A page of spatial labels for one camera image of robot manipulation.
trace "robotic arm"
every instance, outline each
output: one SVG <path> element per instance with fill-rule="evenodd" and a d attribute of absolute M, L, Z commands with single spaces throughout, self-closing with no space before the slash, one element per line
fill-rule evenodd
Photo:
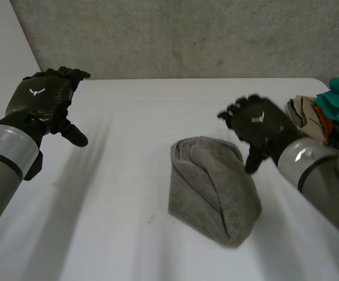
<path fill-rule="evenodd" d="M 42 137 L 61 133 L 74 145 L 87 145 L 86 136 L 66 116 L 73 92 L 89 77 L 61 67 L 26 77 L 18 85 L 0 120 L 0 216 L 21 181 L 31 180 L 42 169 Z"/>
<path fill-rule="evenodd" d="M 0 120 L 0 216 L 23 179 L 42 168 L 42 137 L 61 133 L 77 146 L 88 140 L 66 118 L 73 92 L 89 78 L 61 67 L 26 77 Z M 301 138 L 288 117 L 271 101 L 240 98 L 218 115 L 240 140 L 250 144 L 245 171 L 254 173 L 266 158 L 339 229 L 339 153 Z"/>
<path fill-rule="evenodd" d="M 339 230 L 339 153 L 301 138 L 270 100 L 252 95 L 218 115 L 240 140 L 250 144 L 245 171 L 254 173 L 271 157 L 279 171 Z"/>

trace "beige cloth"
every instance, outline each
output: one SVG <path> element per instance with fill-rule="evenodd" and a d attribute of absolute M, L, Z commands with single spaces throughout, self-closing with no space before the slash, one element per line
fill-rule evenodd
<path fill-rule="evenodd" d="M 297 114 L 301 116 L 303 122 L 303 127 L 299 128 L 297 126 L 297 128 L 305 135 L 317 141 L 325 142 L 326 137 L 324 136 L 323 126 L 314 109 L 316 106 L 314 100 L 315 98 L 305 97 L 304 95 L 297 95 L 293 99 L 294 108 Z"/>

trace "pile of clothes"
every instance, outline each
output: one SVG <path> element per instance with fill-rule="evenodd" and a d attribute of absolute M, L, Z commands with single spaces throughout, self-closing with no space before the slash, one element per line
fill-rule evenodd
<path fill-rule="evenodd" d="M 316 98 L 297 95 L 287 102 L 285 113 L 303 136 L 339 149 L 339 78 L 329 82 L 330 91 Z"/>

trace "gray cloth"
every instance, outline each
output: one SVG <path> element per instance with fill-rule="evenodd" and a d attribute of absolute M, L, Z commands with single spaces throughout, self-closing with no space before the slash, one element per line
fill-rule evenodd
<path fill-rule="evenodd" d="M 200 136 L 175 143 L 170 157 L 169 213 L 219 244 L 242 244 L 262 207 L 238 148 Z"/>

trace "white logo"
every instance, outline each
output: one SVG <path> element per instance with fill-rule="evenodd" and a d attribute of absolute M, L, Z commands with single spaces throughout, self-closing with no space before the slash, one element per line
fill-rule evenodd
<path fill-rule="evenodd" d="M 41 89 L 40 91 L 33 91 L 30 89 L 30 92 L 33 94 L 33 96 L 35 97 L 36 95 L 40 94 L 41 92 L 44 92 L 45 91 L 45 88 L 44 89 Z"/>
<path fill-rule="evenodd" d="M 252 123 L 258 123 L 258 122 L 263 123 L 263 120 L 264 120 L 264 111 L 262 113 L 262 116 L 260 116 L 258 118 L 251 118 L 251 122 Z"/>

